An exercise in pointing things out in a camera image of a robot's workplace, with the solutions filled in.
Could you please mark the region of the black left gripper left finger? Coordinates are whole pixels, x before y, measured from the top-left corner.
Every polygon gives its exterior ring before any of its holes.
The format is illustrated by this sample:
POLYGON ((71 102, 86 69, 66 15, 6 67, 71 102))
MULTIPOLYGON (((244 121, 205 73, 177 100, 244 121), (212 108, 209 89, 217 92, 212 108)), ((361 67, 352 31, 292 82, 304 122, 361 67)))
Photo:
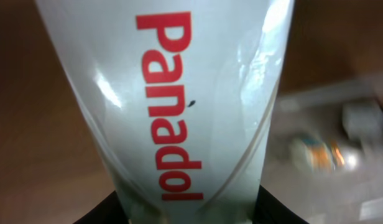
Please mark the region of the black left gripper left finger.
POLYGON ((116 191, 109 194, 102 202, 74 224, 129 224, 116 191))

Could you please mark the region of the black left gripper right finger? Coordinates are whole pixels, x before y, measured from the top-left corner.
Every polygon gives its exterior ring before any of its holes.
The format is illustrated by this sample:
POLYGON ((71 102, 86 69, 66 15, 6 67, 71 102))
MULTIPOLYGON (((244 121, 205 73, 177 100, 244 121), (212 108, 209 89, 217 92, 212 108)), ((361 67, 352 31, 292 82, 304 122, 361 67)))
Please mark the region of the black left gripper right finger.
POLYGON ((261 185, 252 222, 253 224, 308 224, 261 185))

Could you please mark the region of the white Panadol tube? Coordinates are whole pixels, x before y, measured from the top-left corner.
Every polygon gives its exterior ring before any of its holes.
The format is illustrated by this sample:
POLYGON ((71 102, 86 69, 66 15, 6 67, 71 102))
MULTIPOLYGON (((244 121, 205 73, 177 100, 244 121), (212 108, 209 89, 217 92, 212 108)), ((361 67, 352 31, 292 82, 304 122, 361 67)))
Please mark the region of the white Panadol tube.
POLYGON ((132 223, 250 223, 291 0, 37 1, 132 223))

